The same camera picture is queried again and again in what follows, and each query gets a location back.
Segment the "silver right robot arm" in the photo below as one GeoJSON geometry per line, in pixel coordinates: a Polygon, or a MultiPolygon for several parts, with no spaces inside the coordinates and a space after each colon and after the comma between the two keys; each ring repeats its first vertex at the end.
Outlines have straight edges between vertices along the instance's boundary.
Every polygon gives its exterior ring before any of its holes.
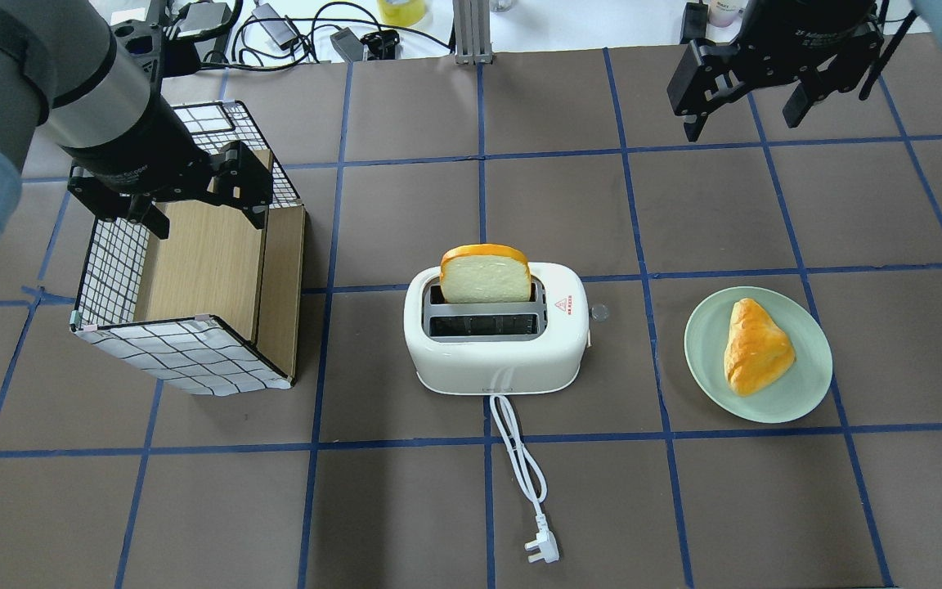
{"type": "Polygon", "coordinates": [[[922,20],[942,50],[942,1],[913,1],[892,38],[878,1],[751,1],[739,33],[718,44],[691,38],[666,86],[689,142],[720,107],[762,88],[795,86],[782,108],[799,127],[834,92],[870,97],[913,22],[922,20]]]}

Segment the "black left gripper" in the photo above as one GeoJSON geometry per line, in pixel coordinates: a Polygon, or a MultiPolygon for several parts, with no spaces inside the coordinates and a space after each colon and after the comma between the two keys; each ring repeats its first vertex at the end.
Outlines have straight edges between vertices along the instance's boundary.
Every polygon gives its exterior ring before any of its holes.
{"type": "Polygon", "coordinates": [[[190,139],[119,139],[69,146],[68,190],[102,223],[124,219],[160,240],[171,223],[159,204],[199,202],[240,211],[265,230],[273,177],[257,151],[231,141],[210,153],[190,139]]]}

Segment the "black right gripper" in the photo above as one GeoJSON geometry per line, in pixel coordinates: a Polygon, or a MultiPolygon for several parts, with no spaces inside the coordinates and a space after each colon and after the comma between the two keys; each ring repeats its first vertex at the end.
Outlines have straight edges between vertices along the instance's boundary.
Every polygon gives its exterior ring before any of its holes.
{"type": "Polygon", "coordinates": [[[797,79],[783,117],[799,127],[831,93],[863,81],[883,44],[876,18],[875,1],[747,1],[733,41],[692,38],[666,86],[685,138],[698,141],[711,113],[747,91],[797,79]]]}

